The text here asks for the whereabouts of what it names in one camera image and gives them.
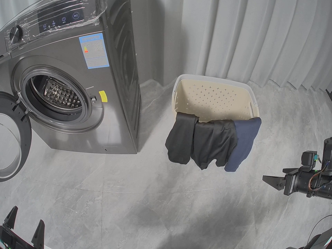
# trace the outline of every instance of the washing machine side panel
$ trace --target washing machine side panel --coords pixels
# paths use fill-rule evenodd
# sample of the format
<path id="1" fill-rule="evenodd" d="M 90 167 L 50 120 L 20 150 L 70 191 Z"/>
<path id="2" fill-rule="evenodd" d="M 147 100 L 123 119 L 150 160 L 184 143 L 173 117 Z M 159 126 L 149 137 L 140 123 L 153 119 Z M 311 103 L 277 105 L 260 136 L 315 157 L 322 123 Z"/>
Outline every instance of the washing machine side panel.
<path id="1" fill-rule="evenodd" d="M 107 23 L 105 34 L 114 80 L 118 86 L 131 137 L 138 146 L 141 95 L 130 0 L 108 0 L 108 8 L 103 18 L 103 23 Z"/>

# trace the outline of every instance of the black clothing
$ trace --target black clothing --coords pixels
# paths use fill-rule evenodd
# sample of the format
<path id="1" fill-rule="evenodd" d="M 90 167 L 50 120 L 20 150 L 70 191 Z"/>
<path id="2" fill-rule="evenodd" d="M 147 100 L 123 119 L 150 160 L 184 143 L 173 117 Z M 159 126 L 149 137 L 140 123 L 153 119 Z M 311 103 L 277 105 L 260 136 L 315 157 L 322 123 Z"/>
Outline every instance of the black clothing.
<path id="1" fill-rule="evenodd" d="M 198 119 L 194 114 L 177 113 L 165 143 L 169 160 L 187 164 L 191 157 L 202 170 L 214 159 L 218 167 L 225 166 L 237 145 L 234 121 Z"/>

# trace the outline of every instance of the white laundry basket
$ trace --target white laundry basket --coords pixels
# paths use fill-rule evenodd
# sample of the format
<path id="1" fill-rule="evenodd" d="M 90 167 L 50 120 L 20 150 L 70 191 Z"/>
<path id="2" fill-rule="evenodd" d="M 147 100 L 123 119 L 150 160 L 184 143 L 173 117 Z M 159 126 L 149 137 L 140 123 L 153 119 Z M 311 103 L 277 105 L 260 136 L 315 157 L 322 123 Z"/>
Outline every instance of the white laundry basket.
<path id="1" fill-rule="evenodd" d="M 259 117 L 252 89 L 244 83 L 222 78 L 183 74 L 175 82 L 172 110 L 195 114 L 200 122 L 247 120 Z"/>

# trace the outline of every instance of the control knob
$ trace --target control knob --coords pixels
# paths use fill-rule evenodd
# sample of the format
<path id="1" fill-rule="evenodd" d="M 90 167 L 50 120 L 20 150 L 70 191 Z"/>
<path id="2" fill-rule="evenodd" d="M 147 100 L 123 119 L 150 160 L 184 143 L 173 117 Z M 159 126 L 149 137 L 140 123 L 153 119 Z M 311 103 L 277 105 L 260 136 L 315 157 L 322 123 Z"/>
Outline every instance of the control knob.
<path id="1" fill-rule="evenodd" d="M 16 44 L 22 38 L 22 29 L 19 25 L 10 30 L 9 39 L 12 44 Z"/>

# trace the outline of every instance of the washing machine door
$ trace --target washing machine door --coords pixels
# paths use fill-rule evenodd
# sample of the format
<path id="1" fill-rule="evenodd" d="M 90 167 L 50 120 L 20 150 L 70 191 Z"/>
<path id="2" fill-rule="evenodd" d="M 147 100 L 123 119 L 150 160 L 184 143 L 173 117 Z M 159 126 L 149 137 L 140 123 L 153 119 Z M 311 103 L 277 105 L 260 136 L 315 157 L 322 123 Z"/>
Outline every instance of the washing machine door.
<path id="1" fill-rule="evenodd" d="M 23 167 L 31 146 L 31 124 L 21 102 L 0 91 L 0 182 Z"/>

